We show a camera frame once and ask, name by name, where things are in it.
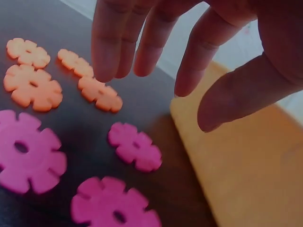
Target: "dark table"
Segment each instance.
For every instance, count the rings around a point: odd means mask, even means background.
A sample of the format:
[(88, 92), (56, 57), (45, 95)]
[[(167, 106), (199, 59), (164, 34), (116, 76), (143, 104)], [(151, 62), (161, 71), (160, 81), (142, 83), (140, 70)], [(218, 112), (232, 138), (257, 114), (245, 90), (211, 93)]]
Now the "dark table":
[[(113, 176), (135, 187), (150, 200), (164, 227), (216, 226), (194, 171), (169, 114), (174, 81), (160, 70), (146, 78), (133, 74), (110, 84), (123, 98), (117, 114), (89, 104), (77, 89), (78, 79), (65, 70), (56, 56), (61, 48), (73, 50), (90, 61), (91, 21), (58, 0), (3, 0), (0, 7), (0, 73), (16, 61), (6, 54), (9, 39), (22, 37), (38, 43), (51, 55), (45, 68), (63, 89), (63, 102), (48, 113), (35, 113), (15, 104), (0, 89), (0, 109), (28, 112), (51, 128), (61, 139), (68, 168), (50, 192), (17, 195), (0, 188), (0, 226), (75, 227), (70, 202), (80, 183), (92, 176)], [(128, 122), (145, 131), (159, 146), (162, 167), (151, 174), (125, 165), (107, 143), (115, 122)]]

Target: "fingernail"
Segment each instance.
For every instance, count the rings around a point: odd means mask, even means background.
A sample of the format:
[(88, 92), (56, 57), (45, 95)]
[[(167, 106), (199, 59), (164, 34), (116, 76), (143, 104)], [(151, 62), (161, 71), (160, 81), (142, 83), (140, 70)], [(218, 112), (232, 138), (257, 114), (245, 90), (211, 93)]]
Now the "fingernail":
[(213, 124), (213, 125), (204, 125), (203, 127), (200, 126), (200, 129), (203, 132), (211, 132), (213, 130), (216, 130), (217, 128), (219, 128), (222, 124)]

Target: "finger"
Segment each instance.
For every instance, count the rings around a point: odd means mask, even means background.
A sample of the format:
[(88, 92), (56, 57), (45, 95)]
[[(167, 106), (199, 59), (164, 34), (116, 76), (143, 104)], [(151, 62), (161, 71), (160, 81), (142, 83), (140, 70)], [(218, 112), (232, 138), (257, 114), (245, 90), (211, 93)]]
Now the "finger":
[(158, 0), (138, 0), (127, 20), (122, 36), (121, 55), (116, 78), (125, 77), (133, 64), (136, 43), (147, 14)]
[(209, 8), (194, 26), (177, 73), (175, 94), (187, 96), (199, 83), (219, 46), (232, 38), (241, 27), (226, 22)]
[(117, 73), (121, 37), (133, 0), (98, 0), (92, 25), (92, 63), (95, 76), (108, 82)]
[(136, 75), (147, 76), (153, 71), (178, 18), (200, 2), (163, 0), (150, 12), (135, 57)]
[(198, 109), (199, 127), (212, 131), (301, 89), (282, 76), (263, 54), (213, 84)]

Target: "yellow fabric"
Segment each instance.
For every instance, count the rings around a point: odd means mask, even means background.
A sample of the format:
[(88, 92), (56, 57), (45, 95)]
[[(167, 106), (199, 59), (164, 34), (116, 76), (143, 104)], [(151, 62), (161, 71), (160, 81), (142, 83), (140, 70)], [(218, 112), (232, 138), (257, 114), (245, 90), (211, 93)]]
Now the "yellow fabric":
[(303, 129), (278, 106), (200, 131), (205, 91), (228, 70), (211, 63), (196, 90), (171, 102), (171, 115), (221, 227), (303, 227)]

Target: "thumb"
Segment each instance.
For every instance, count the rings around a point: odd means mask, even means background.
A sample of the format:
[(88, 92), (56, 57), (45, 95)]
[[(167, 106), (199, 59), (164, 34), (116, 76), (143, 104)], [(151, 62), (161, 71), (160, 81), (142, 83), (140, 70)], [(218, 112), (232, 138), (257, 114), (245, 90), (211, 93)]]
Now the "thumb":
[(222, 76), (210, 87), (198, 109), (199, 127), (210, 132), (301, 89), (280, 74), (263, 54)]

